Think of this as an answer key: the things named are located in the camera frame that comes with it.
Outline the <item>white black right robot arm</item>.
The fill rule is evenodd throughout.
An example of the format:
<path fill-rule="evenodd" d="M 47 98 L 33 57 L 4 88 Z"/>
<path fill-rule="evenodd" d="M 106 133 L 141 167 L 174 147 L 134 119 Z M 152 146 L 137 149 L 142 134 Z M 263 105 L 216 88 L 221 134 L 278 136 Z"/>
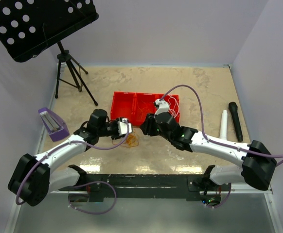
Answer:
<path fill-rule="evenodd" d="M 140 126 L 144 135 L 161 136 L 178 150 L 208 154 L 231 163 L 230 166 L 209 166 L 202 184 L 209 191 L 225 183 L 246 183 L 267 191 L 277 162 L 259 141 L 234 143 L 204 135 L 201 131 L 180 126 L 168 112 L 148 113 Z"/>

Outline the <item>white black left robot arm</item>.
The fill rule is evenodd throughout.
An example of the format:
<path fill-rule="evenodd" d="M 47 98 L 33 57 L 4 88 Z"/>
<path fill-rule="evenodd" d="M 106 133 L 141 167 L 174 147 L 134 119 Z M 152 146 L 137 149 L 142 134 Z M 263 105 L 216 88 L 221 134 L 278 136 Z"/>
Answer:
<path fill-rule="evenodd" d="M 21 156 L 8 183 L 8 190 L 16 196 L 16 205 L 36 206 L 49 192 L 66 186 L 84 189 L 87 179 L 76 169 L 69 167 L 60 175 L 54 172 L 69 159 L 89 149 L 102 150 L 96 145 L 99 138 L 125 141 L 130 133 L 131 124 L 127 118 L 109 120 L 105 110 L 96 109 L 89 120 L 61 144 L 34 156 L 28 153 Z"/>

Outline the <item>red middle plastic bin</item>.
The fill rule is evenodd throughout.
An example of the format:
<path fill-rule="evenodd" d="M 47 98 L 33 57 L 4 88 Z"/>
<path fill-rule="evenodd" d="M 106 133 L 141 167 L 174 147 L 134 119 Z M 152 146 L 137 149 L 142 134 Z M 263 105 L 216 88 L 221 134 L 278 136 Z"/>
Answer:
<path fill-rule="evenodd" d="M 132 121 L 134 126 L 139 127 L 145 121 L 148 113 L 154 113 L 156 111 L 155 100 L 156 94 L 136 93 L 135 119 Z"/>

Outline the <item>red plastic bin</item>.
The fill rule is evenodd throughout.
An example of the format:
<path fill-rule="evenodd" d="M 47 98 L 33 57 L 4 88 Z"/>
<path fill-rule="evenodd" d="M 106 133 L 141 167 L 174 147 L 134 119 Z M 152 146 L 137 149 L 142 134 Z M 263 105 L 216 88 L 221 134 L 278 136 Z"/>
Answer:
<path fill-rule="evenodd" d="M 133 122 L 135 118 L 135 93 L 114 92 L 110 116 L 112 120 L 123 117 Z"/>
<path fill-rule="evenodd" d="M 156 99 L 161 99 L 163 97 L 163 94 L 157 94 L 157 98 Z M 179 119 L 180 119 L 180 106 L 179 106 L 179 98 L 178 95 L 166 95 L 163 98 L 166 102 L 169 103 L 170 105 L 170 109 L 168 111 L 168 113 L 170 113 L 172 115 L 172 117 L 174 117 L 174 119 L 176 120 L 177 123 L 179 123 Z"/>
<path fill-rule="evenodd" d="M 132 121 L 134 126 L 139 127 L 145 121 L 148 113 L 154 113 L 156 111 L 155 100 L 156 94 L 136 93 L 135 119 Z"/>

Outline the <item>red left plastic bin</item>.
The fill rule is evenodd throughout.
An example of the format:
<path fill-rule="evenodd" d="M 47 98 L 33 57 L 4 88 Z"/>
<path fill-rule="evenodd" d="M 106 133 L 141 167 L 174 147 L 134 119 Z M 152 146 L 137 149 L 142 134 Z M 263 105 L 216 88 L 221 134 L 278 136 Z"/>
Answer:
<path fill-rule="evenodd" d="M 114 92 L 110 116 L 112 120 L 123 117 L 133 122 L 135 118 L 135 93 Z"/>

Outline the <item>red right plastic bin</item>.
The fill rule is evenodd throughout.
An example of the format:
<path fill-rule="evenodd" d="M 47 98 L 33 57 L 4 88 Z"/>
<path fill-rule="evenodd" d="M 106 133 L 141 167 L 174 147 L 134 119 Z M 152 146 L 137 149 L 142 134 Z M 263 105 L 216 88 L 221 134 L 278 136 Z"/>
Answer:
<path fill-rule="evenodd" d="M 157 98 L 156 99 L 161 99 L 163 97 L 163 94 L 157 94 Z M 168 113 L 170 113 L 172 115 L 172 117 L 174 117 L 174 119 L 176 120 L 177 123 L 179 123 L 179 119 L 180 119 L 180 106 L 179 106 L 179 98 L 178 95 L 166 95 L 163 98 L 166 102 L 169 103 L 170 105 L 170 109 L 168 111 Z"/>

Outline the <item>purple metronome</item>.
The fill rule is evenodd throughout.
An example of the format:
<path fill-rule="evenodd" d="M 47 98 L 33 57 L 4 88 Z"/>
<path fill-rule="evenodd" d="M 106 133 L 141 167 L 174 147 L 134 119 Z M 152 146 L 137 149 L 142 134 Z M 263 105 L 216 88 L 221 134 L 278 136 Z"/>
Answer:
<path fill-rule="evenodd" d="M 55 112 L 44 107 L 39 109 L 38 113 L 53 142 L 63 140 L 70 135 L 65 121 Z"/>

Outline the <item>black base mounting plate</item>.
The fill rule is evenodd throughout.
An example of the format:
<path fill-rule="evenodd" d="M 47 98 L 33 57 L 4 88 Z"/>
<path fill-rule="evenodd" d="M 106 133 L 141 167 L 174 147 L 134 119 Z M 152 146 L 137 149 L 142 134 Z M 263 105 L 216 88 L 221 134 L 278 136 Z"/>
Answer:
<path fill-rule="evenodd" d="M 201 194 L 228 191 L 229 186 L 211 184 L 201 174 L 86 174 L 61 191 L 83 192 L 91 202 L 105 198 L 185 199 L 199 201 Z"/>

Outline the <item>white microphone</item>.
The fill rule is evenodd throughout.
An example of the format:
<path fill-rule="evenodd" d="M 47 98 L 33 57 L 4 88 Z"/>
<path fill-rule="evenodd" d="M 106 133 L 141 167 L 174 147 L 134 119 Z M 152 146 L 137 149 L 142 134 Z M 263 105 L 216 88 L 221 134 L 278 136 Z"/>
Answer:
<path fill-rule="evenodd" d="M 228 112 L 227 110 L 223 110 L 221 115 L 219 138 L 223 140 L 227 140 L 227 134 L 228 134 Z"/>

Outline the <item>black microphone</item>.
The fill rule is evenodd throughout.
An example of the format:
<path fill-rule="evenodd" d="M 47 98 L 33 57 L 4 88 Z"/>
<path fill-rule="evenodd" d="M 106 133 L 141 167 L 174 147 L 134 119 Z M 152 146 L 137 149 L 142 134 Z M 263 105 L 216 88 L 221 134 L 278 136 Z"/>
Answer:
<path fill-rule="evenodd" d="M 238 115 L 238 106 L 236 102 L 230 102 L 228 105 L 228 109 L 230 111 L 231 118 L 233 121 L 233 126 L 234 126 L 237 141 L 243 142 L 243 133 L 242 133 L 240 119 Z"/>

